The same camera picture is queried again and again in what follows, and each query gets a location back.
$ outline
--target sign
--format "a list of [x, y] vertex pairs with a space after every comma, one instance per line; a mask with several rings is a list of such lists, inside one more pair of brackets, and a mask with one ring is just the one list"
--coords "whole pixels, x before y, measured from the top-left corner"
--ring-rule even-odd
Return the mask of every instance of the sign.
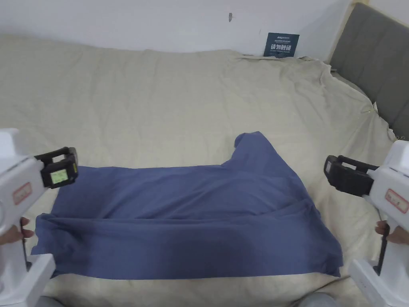
[[23, 200], [31, 195], [33, 189], [31, 188], [31, 183], [27, 182], [25, 185], [21, 186], [13, 192], [13, 201], [15, 205], [19, 205]]
[[299, 37], [298, 34], [269, 33], [264, 56], [275, 56], [279, 59], [294, 56]]

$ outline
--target bed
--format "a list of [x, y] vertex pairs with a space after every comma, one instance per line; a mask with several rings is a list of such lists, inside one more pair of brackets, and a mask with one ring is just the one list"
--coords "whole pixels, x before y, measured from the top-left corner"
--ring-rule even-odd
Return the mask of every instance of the bed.
[[[329, 65], [312, 59], [123, 51], [1, 36], [0, 127], [20, 129], [31, 154], [74, 146], [80, 164], [92, 167], [211, 165], [231, 156], [238, 134], [261, 131], [302, 179], [344, 253], [340, 279], [67, 274], [52, 279], [45, 295], [77, 307], [289, 306], [324, 291], [345, 306], [367, 306], [347, 268], [354, 258], [377, 258], [379, 216], [363, 199], [331, 188], [322, 168], [330, 154], [379, 165], [396, 136], [409, 135], [407, 38], [404, 26], [356, 5], [331, 60], [334, 78]], [[49, 212], [56, 194], [48, 191], [27, 217]]]

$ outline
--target label sticker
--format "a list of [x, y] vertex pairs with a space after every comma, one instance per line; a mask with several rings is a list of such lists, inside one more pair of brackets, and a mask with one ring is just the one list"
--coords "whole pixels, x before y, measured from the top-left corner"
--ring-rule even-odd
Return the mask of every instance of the label sticker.
[[385, 199], [394, 205], [402, 213], [406, 213], [409, 210], [409, 202], [401, 197], [398, 193], [389, 189], [386, 192]]
[[68, 180], [68, 175], [65, 169], [51, 173], [51, 181], [53, 184], [57, 184], [66, 180]]
[[331, 162], [328, 161], [327, 167], [325, 168], [325, 171], [329, 174], [331, 170]]
[[14, 204], [15, 205], [20, 204], [23, 200], [30, 196], [32, 192], [33, 189], [31, 188], [31, 183], [27, 182], [25, 185], [14, 191], [13, 193]]

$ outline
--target white robotic arm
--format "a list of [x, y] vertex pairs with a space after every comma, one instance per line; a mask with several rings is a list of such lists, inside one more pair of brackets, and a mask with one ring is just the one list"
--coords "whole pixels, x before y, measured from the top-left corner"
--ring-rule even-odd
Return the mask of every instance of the white robotic arm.
[[337, 190], [363, 197], [388, 216], [379, 262], [354, 260], [349, 267], [355, 283], [375, 307], [409, 306], [409, 246], [386, 240], [397, 226], [409, 231], [409, 142], [396, 141], [380, 167], [329, 156], [324, 173]]
[[[62, 161], [53, 158], [64, 155]], [[64, 147], [31, 157], [17, 129], [0, 129], [0, 235], [20, 218], [47, 188], [71, 184], [78, 176], [76, 152]], [[24, 242], [0, 246], [0, 306], [33, 307], [55, 270], [51, 254], [26, 259]]]

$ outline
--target dark blue card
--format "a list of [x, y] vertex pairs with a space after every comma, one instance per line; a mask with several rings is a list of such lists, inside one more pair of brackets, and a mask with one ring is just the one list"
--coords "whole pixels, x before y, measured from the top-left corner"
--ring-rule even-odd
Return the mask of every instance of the dark blue card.
[[298, 34], [269, 33], [264, 56], [275, 56], [280, 59], [294, 56], [299, 37]]

